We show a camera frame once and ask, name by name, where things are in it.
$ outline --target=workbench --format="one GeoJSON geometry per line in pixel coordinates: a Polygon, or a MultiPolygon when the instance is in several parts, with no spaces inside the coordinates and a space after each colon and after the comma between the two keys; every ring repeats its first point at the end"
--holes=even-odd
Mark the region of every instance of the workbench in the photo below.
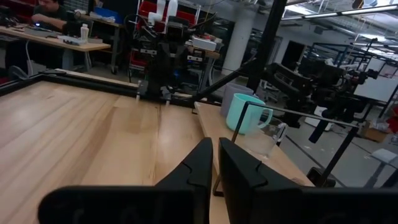
{"type": "MultiPolygon", "coordinates": [[[[6,28],[3,26],[0,26],[0,33],[2,34],[8,34],[12,35],[14,37],[20,37],[26,40],[31,40],[33,42],[37,42],[40,44],[45,44],[45,45],[50,45],[54,47],[60,47],[63,48],[63,56],[62,56],[62,68],[71,70],[73,68],[73,50],[77,50],[80,52],[90,52],[93,50],[101,50],[101,49],[107,49],[110,48],[111,46],[109,44],[83,44],[80,46],[77,45],[72,45],[72,44],[66,44],[62,40],[57,39],[57,38],[45,38],[45,37],[38,37],[35,35],[30,35],[24,32],[24,29],[17,29],[17,28],[6,28]]],[[[88,58],[85,57],[85,63],[86,67],[88,66],[88,58]]]]}
{"type": "Polygon", "coordinates": [[[112,41],[113,41],[113,45],[112,45],[112,57],[111,57],[111,71],[113,74],[116,74],[118,72],[118,66],[116,66],[116,57],[118,56],[118,49],[119,49],[119,43],[120,43],[120,30],[124,27],[122,24],[117,24],[115,22],[107,22],[103,19],[97,19],[91,16],[87,16],[82,14],[80,16],[80,18],[82,19],[86,19],[86,20],[91,20],[94,22],[100,22],[102,24],[106,24],[109,26],[112,26],[114,29],[114,34],[112,36],[112,41]]]}

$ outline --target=cardboard box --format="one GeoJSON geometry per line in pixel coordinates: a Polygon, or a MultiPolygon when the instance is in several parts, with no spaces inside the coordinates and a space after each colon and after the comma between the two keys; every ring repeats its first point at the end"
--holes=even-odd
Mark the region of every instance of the cardboard box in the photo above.
{"type": "Polygon", "coordinates": [[[371,122],[369,121],[365,123],[361,131],[362,137],[376,141],[378,143],[382,143],[388,134],[389,134],[388,132],[383,132],[377,130],[376,128],[372,128],[371,122]]]}

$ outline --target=clear glass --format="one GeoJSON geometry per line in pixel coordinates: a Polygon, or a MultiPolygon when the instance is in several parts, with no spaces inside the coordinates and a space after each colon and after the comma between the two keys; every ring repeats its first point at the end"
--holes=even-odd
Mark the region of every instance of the clear glass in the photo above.
{"type": "Polygon", "coordinates": [[[268,159],[272,150],[286,135],[287,125],[276,118],[264,128],[258,121],[251,121],[251,128],[244,136],[244,149],[258,159],[268,159]]]}

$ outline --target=mint green mug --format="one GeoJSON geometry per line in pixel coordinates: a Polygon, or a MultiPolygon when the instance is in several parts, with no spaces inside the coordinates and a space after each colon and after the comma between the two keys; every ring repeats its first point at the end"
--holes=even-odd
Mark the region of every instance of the mint green mug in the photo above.
{"type": "MultiPolygon", "coordinates": [[[[234,98],[232,99],[231,106],[229,107],[228,115],[226,117],[226,124],[231,130],[235,131],[236,126],[238,125],[239,117],[241,116],[243,110],[243,106],[247,101],[259,103],[262,105],[266,104],[265,102],[253,96],[235,93],[234,98]]],[[[266,122],[258,125],[258,128],[260,129],[269,124],[274,111],[272,109],[263,108],[260,106],[249,105],[248,110],[244,115],[241,128],[239,129],[239,134],[246,134],[248,131],[250,131],[252,121],[257,121],[258,124],[264,110],[269,111],[269,115],[266,122]]]]}

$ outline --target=blue bin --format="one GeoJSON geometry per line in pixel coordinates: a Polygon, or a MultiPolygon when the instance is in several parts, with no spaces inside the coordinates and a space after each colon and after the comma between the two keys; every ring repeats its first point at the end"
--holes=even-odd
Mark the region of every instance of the blue bin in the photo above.
{"type": "Polygon", "coordinates": [[[100,7],[94,7],[94,12],[97,13],[98,15],[102,16],[102,17],[114,17],[115,18],[115,23],[117,24],[123,24],[123,19],[119,13],[114,12],[112,10],[109,9],[103,9],[100,7]]]}

